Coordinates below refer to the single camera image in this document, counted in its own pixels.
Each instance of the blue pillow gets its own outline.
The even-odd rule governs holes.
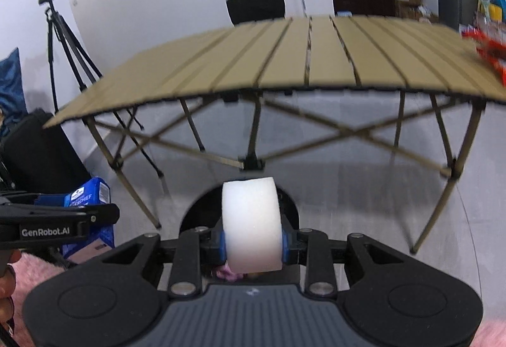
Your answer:
[[[8,58],[0,61],[0,109],[4,115],[3,124],[0,127],[1,137],[6,136],[9,130],[28,114],[17,47]]]

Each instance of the tripod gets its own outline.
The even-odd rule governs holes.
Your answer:
[[[74,54],[75,58],[77,59],[77,62],[84,70],[86,76],[88,77],[89,81],[93,84],[96,83],[97,80],[100,80],[102,78],[102,73],[97,68],[97,66],[93,63],[92,59],[89,57],[89,55],[86,53],[86,51],[83,48],[83,45],[79,42],[75,34],[70,29],[67,22],[65,22],[65,19],[63,18],[60,13],[58,13],[55,10],[53,0],[39,0],[39,5],[47,3],[49,7],[45,10],[46,14],[46,21],[47,21],[47,61],[49,62],[49,73],[51,78],[51,91],[52,91],[52,102],[54,104],[55,113],[58,112],[58,101],[56,97],[56,86],[55,86],[55,75],[54,75],[54,55],[53,55],[53,31],[55,32],[55,35],[57,37],[57,40],[61,43],[63,47],[63,51],[65,52],[65,56],[67,57],[67,60],[69,62],[70,68],[72,69],[72,72],[74,73],[75,79],[77,80],[77,83],[79,85],[79,90],[83,92],[87,89],[86,84],[83,81],[83,78],[80,76],[80,73],[77,69],[77,65],[74,61],[74,58],[72,57],[72,54]],[[118,120],[118,123],[120,126],[129,131],[131,125],[135,121],[137,125],[139,126],[140,130],[144,130],[143,125],[136,119],[136,113],[137,108],[133,108],[132,110],[127,109],[126,110],[128,115],[130,116],[127,123],[123,121],[123,119],[120,117],[120,115],[117,112],[114,112],[115,118]],[[130,137],[130,139],[133,141],[133,143],[136,145],[136,147],[139,148],[143,156],[146,158],[146,160],[149,162],[149,164],[153,167],[153,169],[156,171],[156,175],[160,179],[160,182],[162,184],[162,189],[165,193],[168,192],[166,182],[165,182],[165,175],[160,170],[160,168],[155,164],[153,159],[146,153],[146,151],[140,146],[139,142],[135,137]],[[112,158],[112,160],[109,162],[109,165],[114,170],[121,169],[123,166],[123,161],[121,159],[120,151],[123,147],[123,144],[125,143],[126,136],[122,136],[120,140],[120,145],[118,147],[117,153]]]

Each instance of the tile floor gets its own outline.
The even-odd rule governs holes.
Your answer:
[[[379,93],[301,94],[279,97],[353,126],[395,116],[398,96]],[[423,95],[407,97],[406,111],[429,106]],[[139,119],[152,131],[181,112],[176,104],[144,107]],[[199,113],[195,123],[209,152],[238,157],[245,154],[253,108],[250,104],[221,102]],[[470,108],[458,107],[444,114],[455,151],[460,148]],[[475,145],[458,189],[451,196],[418,258],[470,284],[481,294],[488,319],[506,319],[506,108],[490,105],[483,116]],[[395,128],[380,132],[393,140]],[[330,134],[329,130],[283,114],[262,112],[259,154]],[[169,140],[196,146],[189,126],[173,130]],[[108,137],[108,143],[114,143]],[[400,144],[441,163],[445,161],[441,137],[433,116],[404,124]],[[125,165],[125,173],[147,205],[158,214],[163,238],[177,236],[185,211],[199,195],[223,181],[247,175],[221,164],[190,158],[151,147],[148,150],[166,175],[170,196],[165,195],[156,174],[141,155]],[[99,151],[86,165],[108,181],[112,199],[120,206],[117,244],[154,231],[108,168]],[[444,180],[432,170],[396,157],[357,139],[333,144],[268,164],[264,175],[274,176],[298,206],[301,227],[318,228],[330,238],[344,239],[363,232],[404,253],[427,222]],[[338,270],[338,283],[346,278]]]

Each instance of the pink fabric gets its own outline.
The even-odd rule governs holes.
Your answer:
[[[14,313],[14,323],[16,324],[14,339],[20,347],[34,347],[34,342],[29,336],[21,317],[23,302],[32,288],[60,274],[63,269],[25,253],[21,260],[13,264],[13,267],[16,271],[16,291],[12,296],[16,309]]]
[[[21,260],[13,266],[16,270],[17,279],[16,291],[13,295],[14,305],[16,306],[14,339],[21,347],[34,347],[21,317],[23,302],[32,288],[60,274],[63,269],[50,265],[30,254],[23,254]],[[214,273],[217,277],[227,281],[236,281],[242,278],[242,275],[232,273],[228,265],[221,266]],[[482,323],[471,347],[506,347],[506,322],[490,321]]]

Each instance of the human hand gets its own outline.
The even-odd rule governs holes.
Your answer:
[[[9,263],[16,263],[21,259],[21,251],[14,250],[9,259]],[[7,322],[14,316],[14,304],[12,294],[16,288],[16,275],[12,266],[8,266],[7,272],[0,277],[0,324],[9,331]]]

